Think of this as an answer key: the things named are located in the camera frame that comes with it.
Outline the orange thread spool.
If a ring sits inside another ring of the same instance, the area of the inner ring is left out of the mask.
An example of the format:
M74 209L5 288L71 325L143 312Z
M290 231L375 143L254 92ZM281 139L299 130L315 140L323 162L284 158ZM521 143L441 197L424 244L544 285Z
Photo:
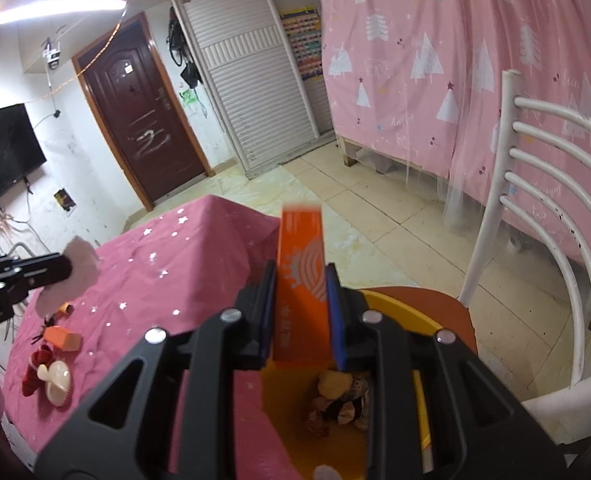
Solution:
M56 312L56 315L60 316L68 316L71 315L74 311L74 305L70 304L70 302L66 302L62 304Z

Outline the trash pile in bin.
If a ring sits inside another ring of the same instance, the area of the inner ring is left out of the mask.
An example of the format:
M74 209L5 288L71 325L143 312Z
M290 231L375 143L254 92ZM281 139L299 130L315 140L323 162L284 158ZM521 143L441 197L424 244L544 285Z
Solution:
M307 430L327 437L332 425L353 425L366 431L370 420L370 377L368 373L324 370L317 377L317 397L307 418Z

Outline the pink star tablecloth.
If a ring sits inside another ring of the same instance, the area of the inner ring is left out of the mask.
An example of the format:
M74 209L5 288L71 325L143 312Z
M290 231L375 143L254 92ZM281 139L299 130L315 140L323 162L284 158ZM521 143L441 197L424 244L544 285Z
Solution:
M63 406L24 396L21 378L41 325L29 310L8 362L5 408L36 453L41 479L293 479L296 468L262 408L256 372L226 373L225 323L262 292L276 256L277 218L204 196L99 249L97 282L61 324L79 334L62 355L72 375Z

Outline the red striped knit sock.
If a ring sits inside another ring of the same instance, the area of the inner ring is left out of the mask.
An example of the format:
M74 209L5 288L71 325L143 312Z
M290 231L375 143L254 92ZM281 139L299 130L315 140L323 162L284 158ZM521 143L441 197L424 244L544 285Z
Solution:
M26 368L21 382L21 393L23 396L33 396L35 391L41 387L43 383L38 378L38 369L41 365L49 368L55 361L54 352L48 344L42 344L38 350L35 350L29 358L29 364Z

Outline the cream plastic dome lid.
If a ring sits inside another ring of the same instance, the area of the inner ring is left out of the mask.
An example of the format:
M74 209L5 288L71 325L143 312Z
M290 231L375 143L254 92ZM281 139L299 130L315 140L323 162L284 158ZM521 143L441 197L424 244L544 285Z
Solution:
M71 372L64 361L54 361L49 366L41 364L38 367L38 379L44 382L45 395L50 404L62 408L70 399Z

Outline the dark brown door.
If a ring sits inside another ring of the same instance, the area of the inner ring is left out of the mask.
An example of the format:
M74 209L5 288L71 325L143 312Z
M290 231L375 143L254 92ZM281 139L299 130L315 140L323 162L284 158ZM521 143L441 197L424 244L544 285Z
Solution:
M213 170L139 13L74 55L100 132L146 210Z

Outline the black bags on hook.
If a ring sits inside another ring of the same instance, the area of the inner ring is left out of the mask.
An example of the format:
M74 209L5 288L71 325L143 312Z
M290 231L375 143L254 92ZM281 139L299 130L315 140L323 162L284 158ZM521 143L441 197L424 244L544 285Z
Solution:
M168 36L166 37L172 61L181 67L181 78L190 90L196 90L202 84L199 68L192 57L189 44L184 35L180 20L173 6L170 7Z

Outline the white metal chair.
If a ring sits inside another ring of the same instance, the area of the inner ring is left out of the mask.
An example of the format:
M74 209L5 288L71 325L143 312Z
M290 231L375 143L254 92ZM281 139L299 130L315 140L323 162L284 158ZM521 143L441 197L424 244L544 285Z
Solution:
M591 117L573 110L568 106L529 98L522 94L523 76L517 70L505 70L501 75L501 117L497 136L495 164L492 183L487 196L485 211L477 239L475 240L471 260L463 281L463 288L458 295L458 301L465 307L469 306L477 290L485 266L489 262L493 242L496 238L501 217L505 211L510 211L534 233L547 247L553 260L565 281L572 318L573 318L573 356L570 385L543 396L535 396L523 402L524 407L540 422L547 419L579 413L586 415L591 410L591 376L584 377L585 367L585 324L584 310L580 286L573 272L571 263L553 234L536 220L535 215L519 206L511 197L509 190L515 188L522 191L533 200L545 206L549 212L564 226L580 251L584 268L591 286L591 248L580 226L552 197L547 195L535 184L520 177L513 170L516 162L542 171L567 188L584 205L591 214L591 193L580 182L571 177L565 170L546 162L544 159L518 148L519 136L526 136L532 140L544 143L551 148L564 152L575 159L585 169L591 172L591 154L574 143L556 136L555 134L524 122L520 115L523 112L559 118L591 133Z

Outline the fluorescent ceiling light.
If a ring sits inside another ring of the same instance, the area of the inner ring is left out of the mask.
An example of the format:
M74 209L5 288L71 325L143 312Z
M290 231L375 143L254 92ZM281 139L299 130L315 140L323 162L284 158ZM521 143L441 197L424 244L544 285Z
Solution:
M35 0L0 11L0 25L71 13L123 11L125 0Z

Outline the white slatted wardrobe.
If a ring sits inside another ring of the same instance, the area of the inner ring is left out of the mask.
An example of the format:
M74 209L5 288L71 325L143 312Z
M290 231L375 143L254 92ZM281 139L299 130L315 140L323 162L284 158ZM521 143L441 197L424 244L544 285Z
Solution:
M254 178L332 139L323 75L303 81L280 14L321 0L172 0L204 87Z

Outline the pink bed curtain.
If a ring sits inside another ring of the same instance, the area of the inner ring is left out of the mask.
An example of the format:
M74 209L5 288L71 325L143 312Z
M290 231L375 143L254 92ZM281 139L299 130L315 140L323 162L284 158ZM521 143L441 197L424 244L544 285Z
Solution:
M501 75L591 118L591 0L321 0L335 131L447 183L448 226L489 195Z

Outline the black wall television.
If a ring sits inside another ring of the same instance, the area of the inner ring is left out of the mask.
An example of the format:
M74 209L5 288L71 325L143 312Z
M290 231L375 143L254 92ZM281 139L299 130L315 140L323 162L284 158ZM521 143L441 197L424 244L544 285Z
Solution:
M26 106L15 104L0 108L0 196L44 162L46 157Z

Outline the colourful wall chart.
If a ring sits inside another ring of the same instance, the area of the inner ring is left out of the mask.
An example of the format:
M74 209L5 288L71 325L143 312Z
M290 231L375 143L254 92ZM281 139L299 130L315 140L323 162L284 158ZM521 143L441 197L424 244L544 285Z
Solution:
M315 6L284 12L280 18L302 80L323 75L321 21Z

